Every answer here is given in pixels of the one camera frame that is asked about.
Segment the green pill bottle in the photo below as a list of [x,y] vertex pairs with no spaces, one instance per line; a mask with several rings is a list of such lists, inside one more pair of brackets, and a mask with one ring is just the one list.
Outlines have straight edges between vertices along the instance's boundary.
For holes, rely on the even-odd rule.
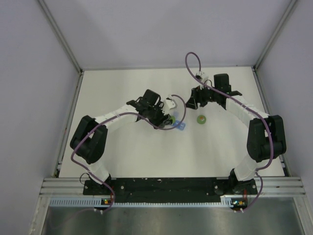
[[170,125],[173,125],[176,122],[176,118],[174,116],[170,116],[168,122],[169,122]]

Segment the blue pill organizer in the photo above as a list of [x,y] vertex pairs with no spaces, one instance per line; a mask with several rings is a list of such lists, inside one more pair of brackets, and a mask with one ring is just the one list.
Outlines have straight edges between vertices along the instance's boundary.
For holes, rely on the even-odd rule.
[[182,122],[180,125],[179,123],[181,122],[181,120],[179,120],[179,113],[177,111],[173,112],[173,116],[176,118],[176,122],[175,124],[173,124],[172,126],[176,127],[177,129],[183,131],[186,127],[186,124],[184,122]]

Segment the green bottle cap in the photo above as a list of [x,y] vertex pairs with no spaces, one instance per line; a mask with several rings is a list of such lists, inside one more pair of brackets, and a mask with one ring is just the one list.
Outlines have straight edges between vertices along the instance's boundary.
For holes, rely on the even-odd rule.
[[200,124],[200,125],[203,125],[206,123],[206,116],[204,115],[199,115],[197,117],[197,123]]

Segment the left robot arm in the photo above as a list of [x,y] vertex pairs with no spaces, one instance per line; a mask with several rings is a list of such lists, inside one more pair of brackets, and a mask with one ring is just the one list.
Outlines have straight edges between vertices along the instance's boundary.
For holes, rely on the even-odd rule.
[[94,188],[100,194],[110,191],[110,174],[102,160],[108,134],[145,118],[155,129],[163,129],[174,123],[170,111],[177,107],[172,96],[161,100],[159,94],[147,89],[143,96],[128,101],[116,111],[98,117],[84,116],[70,141],[70,148],[79,156],[74,162],[82,165],[95,181]]

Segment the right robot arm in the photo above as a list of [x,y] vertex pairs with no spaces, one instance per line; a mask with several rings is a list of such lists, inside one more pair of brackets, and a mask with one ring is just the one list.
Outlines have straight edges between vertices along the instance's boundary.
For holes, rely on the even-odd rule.
[[196,110],[215,102],[236,116],[247,128],[247,155],[231,170],[228,188],[232,193],[241,193],[252,182],[255,172],[287,150],[283,119],[259,111],[247,103],[239,91],[234,91],[227,73],[214,75],[214,86],[208,88],[203,72],[196,75],[200,85],[191,90],[187,108]]

